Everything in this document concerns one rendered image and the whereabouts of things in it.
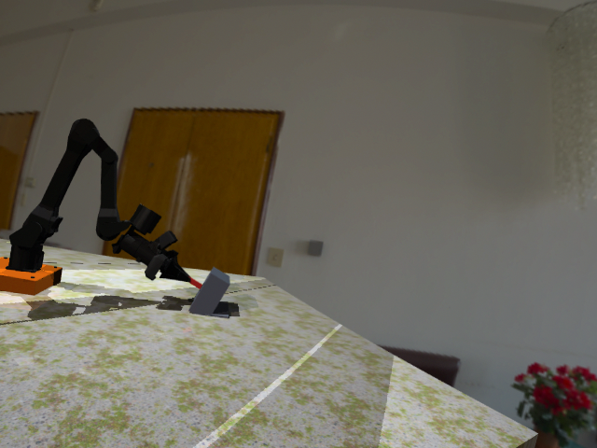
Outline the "dark red peg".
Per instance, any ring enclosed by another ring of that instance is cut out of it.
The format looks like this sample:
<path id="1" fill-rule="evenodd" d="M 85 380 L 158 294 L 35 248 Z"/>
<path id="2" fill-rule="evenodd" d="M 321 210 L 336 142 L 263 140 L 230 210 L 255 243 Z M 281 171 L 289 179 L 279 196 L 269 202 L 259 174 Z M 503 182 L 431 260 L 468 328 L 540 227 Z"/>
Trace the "dark red peg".
<path id="1" fill-rule="evenodd" d="M 197 288 L 201 288 L 202 284 L 190 277 L 189 283 Z"/>

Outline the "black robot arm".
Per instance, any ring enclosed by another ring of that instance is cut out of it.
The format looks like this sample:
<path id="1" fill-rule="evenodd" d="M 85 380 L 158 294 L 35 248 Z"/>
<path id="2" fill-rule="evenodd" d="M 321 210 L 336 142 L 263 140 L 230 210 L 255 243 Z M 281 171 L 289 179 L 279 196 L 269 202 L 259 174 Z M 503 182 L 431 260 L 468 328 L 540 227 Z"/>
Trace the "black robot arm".
<path id="1" fill-rule="evenodd" d="M 97 217 L 96 233 L 105 240 L 117 238 L 121 231 L 130 229 L 121 235 L 118 242 L 112 244 L 113 254 L 121 249 L 134 257 L 140 244 L 146 239 L 143 235 L 151 233 L 161 216 L 139 204 L 130 220 L 119 220 L 117 209 L 117 163 L 118 154 L 100 136 L 98 129 L 90 119 L 77 119 L 70 130 L 67 149 L 56 169 L 41 203 L 30 213 L 20 230 L 9 235 L 11 252 L 6 269 L 36 273 L 43 266 L 45 252 L 42 244 L 54 232 L 58 232 L 63 217 L 59 217 L 62 199 L 74 178 L 79 164 L 93 149 L 101 157 L 101 204 Z M 159 255 L 162 249 L 177 242 L 172 231 L 161 234 L 154 242 L 147 242 L 152 251 Z"/>

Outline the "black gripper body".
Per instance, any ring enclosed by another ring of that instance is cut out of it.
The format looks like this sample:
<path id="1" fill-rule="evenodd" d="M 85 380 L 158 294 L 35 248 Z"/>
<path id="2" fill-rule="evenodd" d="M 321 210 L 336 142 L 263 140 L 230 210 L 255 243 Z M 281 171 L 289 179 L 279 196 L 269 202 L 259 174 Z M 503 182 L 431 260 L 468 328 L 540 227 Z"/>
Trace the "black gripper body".
<path id="1" fill-rule="evenodd" d="M 140 244 L 138 250 L 135 252 L 134 257 L 136 258 L 136 262 L 142 262 L 147 266 L 145 270 L 146 278 L 153 281 L 156 279 L 156 273 L 158 273 L 159 270 L 160 273 L 162 273 L 170 259 L 177 256 L 179 253 L 175 252 L 174 250 L 167 251 L 162 249 L 162 252 L 157 255 L 147 245 L 146 241 L 147 240 Z"/>

